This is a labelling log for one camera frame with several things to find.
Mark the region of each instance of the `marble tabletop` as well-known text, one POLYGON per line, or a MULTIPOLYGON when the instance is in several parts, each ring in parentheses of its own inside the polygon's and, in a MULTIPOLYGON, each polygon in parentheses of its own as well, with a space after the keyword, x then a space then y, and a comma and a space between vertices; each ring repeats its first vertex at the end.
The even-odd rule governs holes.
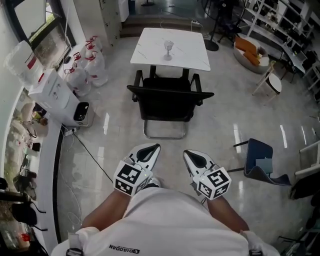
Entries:
POLYGON ((201 33, 166 28, 146 27, 135 47, 130 63, 211 70, 201 33), (165 41, 174 43, 170 51, 171 60, 164 59, 167 53, 165 41))

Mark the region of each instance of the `stair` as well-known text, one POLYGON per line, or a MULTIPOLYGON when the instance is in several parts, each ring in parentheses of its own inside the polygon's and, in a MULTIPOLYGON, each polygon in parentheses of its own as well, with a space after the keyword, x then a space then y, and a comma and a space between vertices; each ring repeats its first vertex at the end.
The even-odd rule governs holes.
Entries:
MULTIPOLYGON (((179 18, 171 15, 130 15, 128 19, 122 23, 121 38, 140 37, 144 28, 161 28, 176 30, 191 30, 191 20, 187 18, 179 18)), ((192 24, 193 32, 200 32, 201 26, 192 24)))

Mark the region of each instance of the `shoe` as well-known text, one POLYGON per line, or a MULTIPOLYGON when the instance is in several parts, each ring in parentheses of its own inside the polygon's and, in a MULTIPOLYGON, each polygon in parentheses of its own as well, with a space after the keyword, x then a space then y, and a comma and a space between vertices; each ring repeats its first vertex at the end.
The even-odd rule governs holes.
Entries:
POLYGON ((155 184, 159 188, 161 188, 160 180, 158 178, 154 177, 154 176, 149 180, 148 184, 155 184))

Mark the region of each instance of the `white stool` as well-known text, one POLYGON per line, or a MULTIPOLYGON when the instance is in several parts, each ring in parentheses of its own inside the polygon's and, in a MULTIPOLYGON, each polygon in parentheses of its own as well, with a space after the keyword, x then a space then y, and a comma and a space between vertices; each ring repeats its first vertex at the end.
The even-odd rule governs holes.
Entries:
POLYGON ((263 77, 258 82, 258 84, 257 84, 258 87, 252 93, 252 95, 254 95, 256 93, 256 91, 264 83, 266 83, 274 91, 274 95, 264 105, 266 105, 267 103, 272 101, 277 95, 279 95, 281 93, 281 90, 282 90, 282 85, 281 85, 280 79, 275 74, 273 74, 272 71, 273 71, 273 67, 272 68, 270 67, 269 70, 266 72, 266 74, 263 75, 263 77))

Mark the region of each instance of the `person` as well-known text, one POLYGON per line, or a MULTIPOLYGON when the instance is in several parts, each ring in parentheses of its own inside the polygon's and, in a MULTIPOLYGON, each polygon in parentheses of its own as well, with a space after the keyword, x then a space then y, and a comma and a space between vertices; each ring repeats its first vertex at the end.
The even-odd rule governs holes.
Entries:
MULTIPOLYGON (((76 234, 84 256, 280 255, 249 230, 222 196, 207 200, 207 206, 161 188, 153 177, 133 197, 114 190, 76 234)), ((64 241, 51 255, 66 255, 70 244, 64 241)))

